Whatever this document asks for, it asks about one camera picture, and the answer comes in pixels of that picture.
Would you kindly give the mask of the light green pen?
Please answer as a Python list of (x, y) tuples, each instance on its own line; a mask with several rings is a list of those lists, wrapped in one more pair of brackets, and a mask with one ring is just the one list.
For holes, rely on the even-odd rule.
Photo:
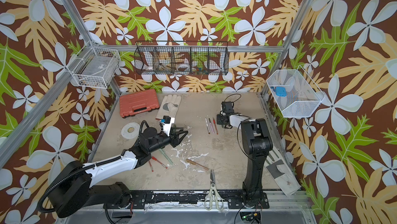
[(167, 159), (170, 165), (173, 165), (173, 161), (170, 159), (170, 157), (167, 155), (167, 153), (163, 150), (160, 149), (161, 154)]

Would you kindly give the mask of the brown orange pen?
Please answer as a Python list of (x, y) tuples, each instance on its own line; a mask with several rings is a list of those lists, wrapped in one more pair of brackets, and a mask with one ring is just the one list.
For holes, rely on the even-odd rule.
[(201, 165), (201, 164), (199, 164), (199, 163), (197, 163), (197, 162), (195, 162), (195, 161), (192, 161), (192, 160), (190, 160), (190, 159), (186, 159), (186, 162), (189, 163), (189, 164), (191, 164), (191, 165), (201, 167), (202, 169), (204, 169), (204, 170), (206, 170), (206, 171), (209, 171), (209, 168), (208, 168), (208, 167), (205, 167), (204, 165)]

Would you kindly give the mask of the pink pen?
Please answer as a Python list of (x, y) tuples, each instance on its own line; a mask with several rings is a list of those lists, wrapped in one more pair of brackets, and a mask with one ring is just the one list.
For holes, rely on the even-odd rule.
[(209, 128), (210, 128), (211, 132), (212, 132), (213, 134), (215, 134), (215, 130), (214, 130), (214, 128), (213, 128), (213, 125), (212, 125), (212, 123), (211, 123), (210, 118), (208, 118), (208, 123), (209, 123)]

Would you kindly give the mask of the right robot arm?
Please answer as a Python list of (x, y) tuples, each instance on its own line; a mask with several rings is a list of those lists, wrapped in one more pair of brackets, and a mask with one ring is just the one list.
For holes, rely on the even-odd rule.
[(223, 101), (216, 123), (231, 129), (232, 122), (237, 124), (237, 140), (244, 155), (248, 158), (247, 173), (243, 181), (243, 203), (245, 207), (254, 207), (266, 200), (263, 192), (262, 177), (264, 163), (273, 149), (265, 119), (252, 119), (234, 112), (234, 103)]

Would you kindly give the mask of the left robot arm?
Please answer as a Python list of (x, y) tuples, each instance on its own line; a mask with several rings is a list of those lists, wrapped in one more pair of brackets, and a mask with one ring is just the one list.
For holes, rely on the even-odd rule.
[(167, 145), (178, 146), (188, 135), (183, 128), (172, 127), (168, 134), (148, 127), (139, 132), (134, 145), (121, 155), (94, 163), (69, 163), (38, 200), (40, 213), (55, 212), (65, 218), (86, 206), (103, 204), (127, 207), (131, 203), (131, 191), (122, 182), (100, 185), (121, 172), (146, 164), (152, 153)]

